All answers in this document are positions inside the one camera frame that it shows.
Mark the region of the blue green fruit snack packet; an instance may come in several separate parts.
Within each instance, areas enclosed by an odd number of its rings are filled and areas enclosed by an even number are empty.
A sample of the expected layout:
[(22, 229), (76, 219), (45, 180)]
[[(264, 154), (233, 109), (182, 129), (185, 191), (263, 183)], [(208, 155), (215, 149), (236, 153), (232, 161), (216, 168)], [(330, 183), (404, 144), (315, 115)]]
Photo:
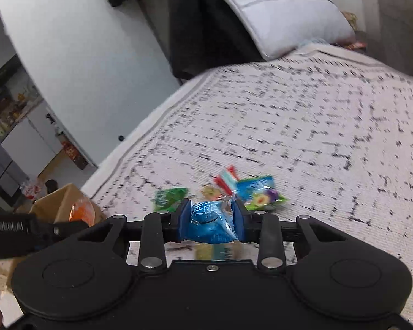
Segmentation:
[(262, 211), (287, 201), (276, 189), (275, 179), (271, 175), (239, 180), (236, 195), (248, 211)]

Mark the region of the red white striped snack packet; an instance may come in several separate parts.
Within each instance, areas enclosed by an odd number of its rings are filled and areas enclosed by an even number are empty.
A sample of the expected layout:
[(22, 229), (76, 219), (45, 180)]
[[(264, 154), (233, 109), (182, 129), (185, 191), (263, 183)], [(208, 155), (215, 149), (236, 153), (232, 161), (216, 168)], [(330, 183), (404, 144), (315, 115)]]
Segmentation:
[(221, 170), (219, 175), (214, 178), (216, 185), (221, 188), (229, 196), (237, 192), (237, 183), (239, 178), (236, 174), (236, 169), (233, 165)]

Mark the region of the yellow bear snack packet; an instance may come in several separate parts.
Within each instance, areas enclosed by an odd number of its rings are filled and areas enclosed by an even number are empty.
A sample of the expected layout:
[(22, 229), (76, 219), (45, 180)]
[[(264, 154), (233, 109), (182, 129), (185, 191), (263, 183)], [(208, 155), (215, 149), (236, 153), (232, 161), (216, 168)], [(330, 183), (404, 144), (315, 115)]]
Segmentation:
[(204, 186), (200, 193), (205, 201), (218, 201), (224, 196), (219, 188), (213, 186)]

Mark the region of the green candy packet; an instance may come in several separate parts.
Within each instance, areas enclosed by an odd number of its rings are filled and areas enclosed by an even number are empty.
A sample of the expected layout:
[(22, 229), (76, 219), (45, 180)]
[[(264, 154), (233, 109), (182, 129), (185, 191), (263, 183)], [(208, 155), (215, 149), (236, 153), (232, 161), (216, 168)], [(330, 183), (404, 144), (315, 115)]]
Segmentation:
[(153, 211), (175, 211), (188, 193), (188, 188), (168, 188), (157, 191), (154, 198)]

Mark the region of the cardboard box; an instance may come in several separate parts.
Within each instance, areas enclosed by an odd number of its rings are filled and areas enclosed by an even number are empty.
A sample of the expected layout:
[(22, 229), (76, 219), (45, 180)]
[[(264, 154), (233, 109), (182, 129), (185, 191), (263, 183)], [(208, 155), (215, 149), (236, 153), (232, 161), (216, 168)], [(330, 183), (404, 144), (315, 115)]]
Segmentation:
[[(83, 198), (86, 198), (86, 195), (84, 195), (84, 193), (82, 193), (73, 183), (69, 183), (53, 193), (35, 201), (29, 213), (35, 214), (38, 219), (49, 223), (66, 222), (69, 221), (72, 206), (77, 203), (78, 200)], [(93, 201), (91, 201), (91, 205), (95, 213), (94, 223), (97, 224), (104, 221), (106, 216), (102, 213), (100, 207)], [(15, 268), (25, 258), (26, 256), (12, 259), (9, 275), (6, 280), (6, 287), (11, 292), (11, 280)]]

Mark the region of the white kitchen cabinet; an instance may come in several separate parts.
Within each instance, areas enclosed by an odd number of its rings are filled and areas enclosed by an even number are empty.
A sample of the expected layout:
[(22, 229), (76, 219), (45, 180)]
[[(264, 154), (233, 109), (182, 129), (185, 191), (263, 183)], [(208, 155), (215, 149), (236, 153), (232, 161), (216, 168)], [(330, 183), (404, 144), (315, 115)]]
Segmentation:
[(63, 149), (41, 102), (0, 138), (0, 187), (10, 197), (29, 176), (38, 176)]

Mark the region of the dark soda bottle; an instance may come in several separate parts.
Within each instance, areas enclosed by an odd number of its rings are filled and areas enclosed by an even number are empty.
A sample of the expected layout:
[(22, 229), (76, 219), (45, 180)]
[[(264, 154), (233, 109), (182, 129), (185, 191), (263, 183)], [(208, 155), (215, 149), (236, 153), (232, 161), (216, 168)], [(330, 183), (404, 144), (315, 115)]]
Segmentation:
[(72, 162), (80, 169), (84, 170), (89, 164), (86, 158), (79, 152), (79, 150), (69, 141), (62, 142), (63, 149)]

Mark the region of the white patterned bed blanket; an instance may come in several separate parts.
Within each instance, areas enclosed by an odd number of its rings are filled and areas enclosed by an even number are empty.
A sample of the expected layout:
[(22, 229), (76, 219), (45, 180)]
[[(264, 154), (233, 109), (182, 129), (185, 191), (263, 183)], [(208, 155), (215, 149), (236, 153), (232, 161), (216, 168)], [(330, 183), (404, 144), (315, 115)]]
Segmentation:
[[(413, 276), (413, 77), (323, 44), (215, 68), (158, 106), (82, 190), (105, 215), (135, 221), (160, 189), (200, 201), (229, 166), (274, 178), (280, 219), (310, 215)], [(413, 290), (402, 314), (413, 324)]]

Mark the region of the black clothes pile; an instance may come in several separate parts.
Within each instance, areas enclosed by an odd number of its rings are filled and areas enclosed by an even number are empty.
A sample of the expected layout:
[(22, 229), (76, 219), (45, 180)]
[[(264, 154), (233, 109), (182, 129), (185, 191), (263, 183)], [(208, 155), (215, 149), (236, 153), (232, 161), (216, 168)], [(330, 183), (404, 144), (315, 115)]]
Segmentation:
[(169, 63), (191, 79), (219, 66), (260, 62), (262, 56), (224, 0), (168, 0)]

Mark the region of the white pillow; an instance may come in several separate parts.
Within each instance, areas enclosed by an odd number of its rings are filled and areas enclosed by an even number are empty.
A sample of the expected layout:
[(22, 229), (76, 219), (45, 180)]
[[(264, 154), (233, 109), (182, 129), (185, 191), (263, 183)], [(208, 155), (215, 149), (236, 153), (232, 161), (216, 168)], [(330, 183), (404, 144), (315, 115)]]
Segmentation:
[(331, 0), (224, 0), (250, 34), (262, 58), (279, 58), (310, 40), (349, 44), (356, 39)]

